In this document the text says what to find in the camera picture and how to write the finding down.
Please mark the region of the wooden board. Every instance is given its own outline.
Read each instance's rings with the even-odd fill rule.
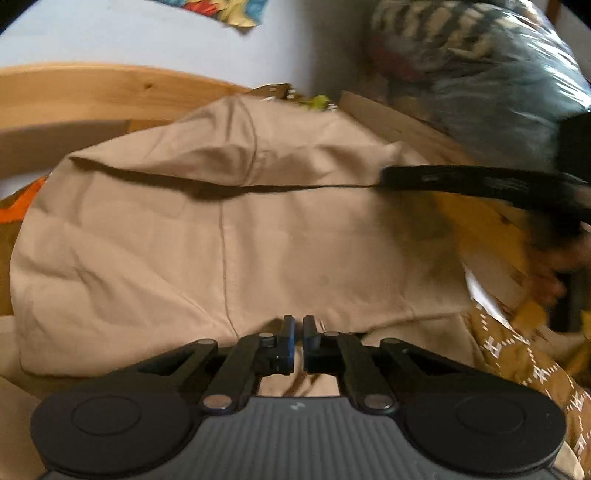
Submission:
[[[0,69],[0,128],[90,119],[162,124],[247,90],[151,67],[94,63],[9,67]]]

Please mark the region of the beige cloth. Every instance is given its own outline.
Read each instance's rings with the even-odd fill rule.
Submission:
[[[431,196],[361,188],[415,160],[342,113],[248,96],[66,157],[12,256],[24,369],[99,375],[284,314],[366,332],[465,312]]]

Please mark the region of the screw head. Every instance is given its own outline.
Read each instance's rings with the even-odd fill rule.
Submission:
[[[226,410],[232,406],[232,399],[227,395],[209,395],[203,399],[203,406],[209,410]]]
[[[389,396],[381,394],[367,395],[363,403],[370,410],[387,410],[394,405],[394,401]]]

